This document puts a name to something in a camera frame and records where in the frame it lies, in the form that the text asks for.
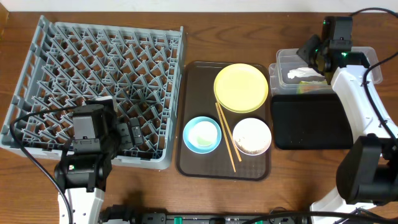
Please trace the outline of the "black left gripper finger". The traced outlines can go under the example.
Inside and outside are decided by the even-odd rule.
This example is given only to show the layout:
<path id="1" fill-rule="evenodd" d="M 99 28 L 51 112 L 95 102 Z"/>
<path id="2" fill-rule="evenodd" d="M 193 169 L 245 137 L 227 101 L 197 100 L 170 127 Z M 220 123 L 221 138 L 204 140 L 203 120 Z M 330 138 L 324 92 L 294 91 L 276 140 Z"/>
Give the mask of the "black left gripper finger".
<path id="1" fill-rule="evenodd" d="M 134 146 L 138 146 L 144 143 L 144 136 L 142 134 L 138 118 L 129 119 L 129 131 Z"/>
<path id="2" fill-rule="evenodd" d="M 121 137 L 120 150 L 130 150 L 133 148 L 130 128 L 127 123 L 119 123 L 117 125 L 118 133 Z"/>

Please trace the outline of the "white napkin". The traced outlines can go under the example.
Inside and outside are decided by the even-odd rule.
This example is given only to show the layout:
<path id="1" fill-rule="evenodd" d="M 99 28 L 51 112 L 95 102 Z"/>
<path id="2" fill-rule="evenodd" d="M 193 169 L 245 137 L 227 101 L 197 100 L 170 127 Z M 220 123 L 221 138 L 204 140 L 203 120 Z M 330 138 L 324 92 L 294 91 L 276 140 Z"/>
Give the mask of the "white napkin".
<path id="1" fill-rule="evenodd" d="M 290 70 L 287 74 L 289 79 L 294 78 L 308 78 L 308 77 L 323 77 L 323 75 L 316 72 L 314 69 L 309 67 L 300 67 Z"/>

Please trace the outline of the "green food scrap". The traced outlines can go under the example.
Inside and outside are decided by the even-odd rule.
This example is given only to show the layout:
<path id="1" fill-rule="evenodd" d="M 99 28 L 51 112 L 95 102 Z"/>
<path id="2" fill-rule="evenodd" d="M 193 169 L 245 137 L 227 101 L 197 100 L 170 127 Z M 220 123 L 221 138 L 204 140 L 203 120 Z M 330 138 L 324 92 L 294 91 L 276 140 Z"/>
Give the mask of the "green food scrap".
<path id="1" fill-rule="evenodd" d="M 305 82 L 298 84 L 296 94 L 330 94 L 334 93 L 331 86 L 326 81 L 321 82 Z"/>

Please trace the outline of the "light blue bowl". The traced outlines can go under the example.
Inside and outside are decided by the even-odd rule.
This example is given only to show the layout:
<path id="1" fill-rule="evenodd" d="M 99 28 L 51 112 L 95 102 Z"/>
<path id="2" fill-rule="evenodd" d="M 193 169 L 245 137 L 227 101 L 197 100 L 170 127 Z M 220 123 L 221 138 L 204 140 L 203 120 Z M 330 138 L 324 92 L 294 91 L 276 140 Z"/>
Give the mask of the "light blue bowl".
<path id="1" fill-rule="evenodd" d="M 183 141 L 192 152 L 208 154 L 220 144 L 221 128 L 212 118 L 197 116 L 185 125 Z"/>

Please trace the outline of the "patterned wooden chopstick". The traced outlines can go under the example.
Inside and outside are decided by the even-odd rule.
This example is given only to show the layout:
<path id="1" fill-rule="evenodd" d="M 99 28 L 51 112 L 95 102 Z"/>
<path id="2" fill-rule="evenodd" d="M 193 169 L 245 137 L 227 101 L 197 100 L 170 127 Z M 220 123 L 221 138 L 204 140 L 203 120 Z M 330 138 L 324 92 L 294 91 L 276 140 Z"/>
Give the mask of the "patterned wooden chopstick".
<path id="1" fill-rule="evenodd" d="M 226 147 L 227 147 L 228 155 L 229 155 L 229 158 L 230 158 L 230 161 L 231 161 L 231 165 L 232 165 L 233 171 L 236 172 L 233 156 L 232 156 L 231 149 L 230 149 L 230 146 L 229 146 L 228 137 L 226 135 L 225 126 L 224 126 L 224 123 L 223 123 L 223 117 L 221 115 L 221 110 L 220 110 L 220 106 L 219 106 L 218 102 L 215 102 L 215 106 L 216 106 L 218 117 L 219 117 L 219 120 L 220 120 L 220 123 L 221 123 L 221 130 L 222 130 L 222 133 L 223 133 L 223 136 L 224 136 L 224 141 L 226 143 Z"/>

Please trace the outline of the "plain wooden chopstick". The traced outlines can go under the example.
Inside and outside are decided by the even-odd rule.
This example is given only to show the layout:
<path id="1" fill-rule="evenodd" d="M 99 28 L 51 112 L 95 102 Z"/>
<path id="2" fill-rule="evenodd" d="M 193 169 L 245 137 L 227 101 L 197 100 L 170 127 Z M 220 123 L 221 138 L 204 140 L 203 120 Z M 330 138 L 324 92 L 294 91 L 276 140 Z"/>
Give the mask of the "plain wooden chopstick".
<path id="1" fill-rule="evenodd" d="M 234 150 L 235 150 L 236 155 L 237 155 L 237 157 L 238 157 L 238 161 L 241 162 L 242 159 L 241 159 L 240 153 L 239 153 L 239 151 L 238 151 L 238 148 L 237 148 L 236 144 L 234 143 L 233 134 L 232 134 L 231 129 L 230 129 L 230 127 L 229 127 L 229 124 L 228 124 L 228 121 L 227 121 L 227 119 L 226 119 L 226 116 L 224 115 L 222 106 L 221 106 L 221 104 L 220 104 L 220 102 L 219 102 L 218 100 L 217 100 L 217 105 L 218 105 L 219 111 L 220 111 L 220 113 L 221 113 L 221 117 L 222 117 L 222 119 L 223 119 L 223 121 L 224 121 L 224 123 L 225 123 L 225 125 L 226 125 L 226 129 L 227 129 L 227 131 L 228 131 L 229 137 L 230 137 L 230 139 L 232 140 Z"/>

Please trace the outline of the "white pinkish bowl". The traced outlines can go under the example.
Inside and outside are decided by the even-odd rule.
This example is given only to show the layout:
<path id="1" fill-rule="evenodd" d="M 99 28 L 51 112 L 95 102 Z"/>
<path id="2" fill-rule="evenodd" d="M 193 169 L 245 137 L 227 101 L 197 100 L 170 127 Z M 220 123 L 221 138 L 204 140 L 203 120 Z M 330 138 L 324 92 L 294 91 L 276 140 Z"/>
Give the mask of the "white pinkish bowl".
<path id="1" fill-rule="evenodd" d="M 258 156 L 269 149 L 272 134 L 268 125 L 260 119 L 245 118 L 235 125 L 233 142 L 242 153 Z"/>

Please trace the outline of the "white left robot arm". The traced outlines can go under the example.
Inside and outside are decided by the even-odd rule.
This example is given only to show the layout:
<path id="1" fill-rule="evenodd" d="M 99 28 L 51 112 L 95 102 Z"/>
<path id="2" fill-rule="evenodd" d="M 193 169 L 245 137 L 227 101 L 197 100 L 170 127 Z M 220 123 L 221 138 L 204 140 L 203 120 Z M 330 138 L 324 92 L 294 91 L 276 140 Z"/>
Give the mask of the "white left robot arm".
<path id="1" fill-rule="evenodd" d="M 74 137 L 67 145 L 73 154 L 63 152 L 55 167 L 60 223 L 98 223 L 112 160 L 135 141 L 130 124 L 118 121 L 111 96 L 75 108 L 72 121 Z"/>

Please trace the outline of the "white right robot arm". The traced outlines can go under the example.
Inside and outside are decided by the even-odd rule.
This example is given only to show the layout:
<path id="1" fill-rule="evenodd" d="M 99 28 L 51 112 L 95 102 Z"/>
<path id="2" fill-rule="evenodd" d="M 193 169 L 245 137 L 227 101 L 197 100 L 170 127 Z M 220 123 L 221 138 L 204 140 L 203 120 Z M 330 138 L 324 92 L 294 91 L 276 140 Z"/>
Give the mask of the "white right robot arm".
<path id="1" fill-rule="evenodd" d="M 299 49 L 280 50 L 268 75 L 245 63 L 190 65 L 177 153 L 181 173 L 262 179 L 271 146 L 348 149 L 335 188 L 307 212 L 278 212 L 259 222 L 335 223 L 397 200 L 397 126 L 375 84 L 377 62 L 354 47 L 351 16 L 327 16 L 321 35 Z"/>

